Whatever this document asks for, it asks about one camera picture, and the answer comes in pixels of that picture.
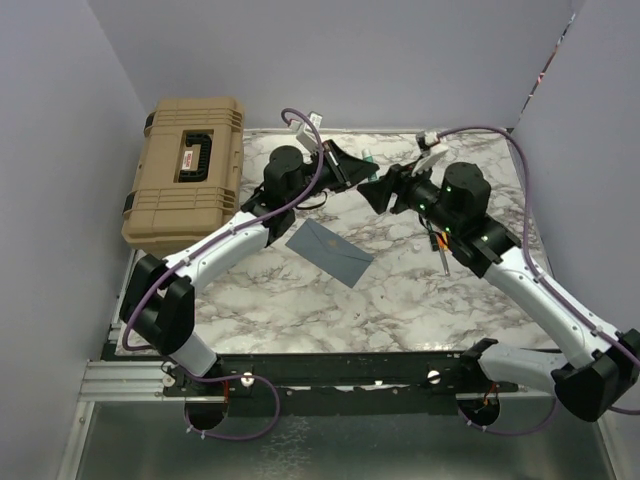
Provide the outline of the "grey paper envelope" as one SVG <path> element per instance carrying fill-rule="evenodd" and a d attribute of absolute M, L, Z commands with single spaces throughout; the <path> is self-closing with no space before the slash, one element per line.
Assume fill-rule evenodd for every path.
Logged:
<path fill-rule="evenodd" d="M 300 226 L 286 246 L 349 288 L 374 260 L 371 254 L 311 219 Z"/>

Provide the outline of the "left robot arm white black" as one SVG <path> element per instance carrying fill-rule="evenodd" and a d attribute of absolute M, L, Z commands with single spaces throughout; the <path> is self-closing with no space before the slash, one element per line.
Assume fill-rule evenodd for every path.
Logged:
<path fill-rule="evenodd" d="M 217 353 L 195 331 L 196 296 L 244 258 L 281 238 L 295 221 L 293 201 L 330 191 L 341 193 L 367 180 L 379 167 L 327 140 L 309 159 L 294 146 L 273 150 L 263 181 L 221 228 L 165 258 L 152 254 L 132 272 L 119 317 L 158 354 L 186 372 L 186 382 L 206 395 L 220 385 Z"/>

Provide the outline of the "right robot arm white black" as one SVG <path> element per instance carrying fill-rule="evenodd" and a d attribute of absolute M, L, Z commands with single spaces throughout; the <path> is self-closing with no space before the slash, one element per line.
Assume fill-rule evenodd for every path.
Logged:
<path fill-rule="evenodd" d="M 638 331 L 621 332 L 602 320 L 526 259 L 515 234 L 488 214 L 491 186 L 476 165 L 449 165 L 441 185 L 428 172 L 393 165 L 357 190 L 378 214 L 412 210 L 443 231 L 452 256 L 513 300 L 560 350 L 551 354 L 482 340 L 466 351 L 459 367 L 467 389 L 481 391 L 492 382 L 531 387 L 594 422 L 636 384 Z"/>

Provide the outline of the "green white glue stick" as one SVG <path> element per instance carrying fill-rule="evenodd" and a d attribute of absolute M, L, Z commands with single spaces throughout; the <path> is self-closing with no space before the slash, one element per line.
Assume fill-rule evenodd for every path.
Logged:
<path fill-rule="evenodd" d="M 363 149 L 361 154 L 362 154 L 362 159 L 364 161 L 374 164 L 373 155 L 371 154 L 371 151 L 369 149 Z M 376 181 L 377 179 L 378 179 L 378 177 L 377 177 L 376 173 L 373 173 L 372 175 L 370 175 L 368 177 L 368 181 L 369 182 Z"/>

